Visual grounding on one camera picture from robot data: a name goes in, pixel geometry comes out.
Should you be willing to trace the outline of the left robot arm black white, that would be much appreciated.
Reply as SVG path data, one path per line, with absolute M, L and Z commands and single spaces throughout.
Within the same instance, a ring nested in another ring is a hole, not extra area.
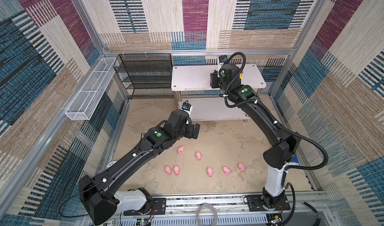
M 200 126 L 192 123 L 190 114 L 189 110 L 174 110 L 167 120 L 150 128 L 132 150 L 108 169 L 79 180 L 80 201 L 94 225 L 101 225 L 120 212 L 134 211 L 142 215 L 152 212 L 153 198 L 146 189 L 120 192 L 119 188 L 179 139 L 198 138 Z

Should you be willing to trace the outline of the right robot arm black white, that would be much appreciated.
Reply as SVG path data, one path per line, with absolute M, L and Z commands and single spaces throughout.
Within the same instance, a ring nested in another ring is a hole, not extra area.
M 326 150 L 317 142 L 298 132 L 293 132 L 280 123 L 262 103 L 257 92 L 249 85 L 242 84 L 241 75 L 246 66 L 246 55 L 236 52 L 230 57 L 218 57 L 218 68 L 210 74 L 211 87 L 223 91 L 228 108 L 239 108 L 262 130 L 271 147 L 263 153 L 268 165 L 267 182 L 261 196 L 266 210 L 274 210 L 285 197 L 285 179 L 290 169 L 314 171 L 325 167 L 329 161 Z M 321 163 L 315 166 L 299 166 L 292 163 L 293 156 L 304 140 L 315 146 L 323 155 Z

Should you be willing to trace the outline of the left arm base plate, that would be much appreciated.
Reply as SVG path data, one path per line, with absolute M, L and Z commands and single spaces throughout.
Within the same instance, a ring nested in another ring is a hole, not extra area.
M 146 203 L 139 211 L 124 211 L 124 216 L 150 216 L 164 215 L 166 213 L 167 199 L 153 198 L 149 203 Z

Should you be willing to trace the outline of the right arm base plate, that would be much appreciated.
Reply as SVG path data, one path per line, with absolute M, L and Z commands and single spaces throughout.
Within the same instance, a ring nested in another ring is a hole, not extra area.
M 247 195 L 243 198 L 245 204 L 248 205 L 250 212 L 267 212 L 267 211 L 289 211 L 291 205 L 286 195 L 278 196 L 277 199 L 264 199 L 262 194 Z

